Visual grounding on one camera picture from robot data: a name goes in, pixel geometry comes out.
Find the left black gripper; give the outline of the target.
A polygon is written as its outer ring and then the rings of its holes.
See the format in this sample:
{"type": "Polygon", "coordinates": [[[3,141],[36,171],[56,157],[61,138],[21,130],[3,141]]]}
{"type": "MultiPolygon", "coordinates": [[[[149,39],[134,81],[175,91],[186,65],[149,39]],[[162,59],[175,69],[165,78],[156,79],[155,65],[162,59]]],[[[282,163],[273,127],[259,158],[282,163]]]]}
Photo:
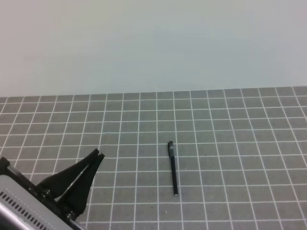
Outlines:
{"type": "Polygon", "coordinates": [[[76,220],[85,211],[94,176],[104,154],[94,149],[88,156],[69,168],[45,178],[37,186],[11,166],[5,157],[0,159],[0,191],[19,204],[24,203],[37,214],[49,210],[61,220],[76,220]]]}

